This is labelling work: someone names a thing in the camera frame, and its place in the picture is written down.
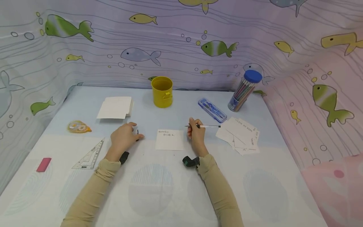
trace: yellow pen holder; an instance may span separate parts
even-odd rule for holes
[[[154,104],[166,108],[173,103],[173,81],[168,77],[155,77],[151,81]]]

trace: correction tape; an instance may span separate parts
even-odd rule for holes
[[[71,133],[85,133],[92,131],[90,127],[88,127],[82,121],[71,121],[67,126],[67,130]]]

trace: green fish print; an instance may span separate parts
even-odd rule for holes
[[[232,44],[229,48],[222,41],[210,41],[204,44],[201,49],[211,57],[219,56],[226,53],[227,57],[232,57],[232,51],[237,50],[238,42]]]
[[[353,119],[354,114],[347,110],[335,110],[337,105],[337,91],[327,85],[316,84],[313,86],[313,99],[315,105],[321,109],[328,111],[328,117],[326,123],[328,127],[331,127],[331,123],[334,123],[336,119],[341,124],[345,124],[347,119]]]
[[[54,106],[56,103],[53,102],[53,97],[48,102],[35,102],[30,106],[32,114],[35,116],[39,111],[45,110],[49,106]]]
[[[94,32],[91,28],[90,21],[82,21],[79,24],[79,28],[76,28],[72,23],[66,21],[64,18],[49,14],[45,23],[45,33],[49,36],[58,36],[62,38],[75,36],[81,34],[86,37],[89,41],[93,42],[91,39],[91,34],[89,32]]]
[[[261,94],[262,97],[267,96],[267,94],[265,92],[261,91],[261,90],[253,91],[253,93]]]

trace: pen container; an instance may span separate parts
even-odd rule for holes
[[[248,96],[262,80],[262,75],[255,70],[247,70],[243,77],[228,103],[228,108],[233,112],[239,111]]]

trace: clear ruler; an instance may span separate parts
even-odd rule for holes
[[[94,148],[92,148],[92,150],[81,158],[81,160],[79,160],[72,169],[93,169],[104,141],[105,138],[103,138]]]

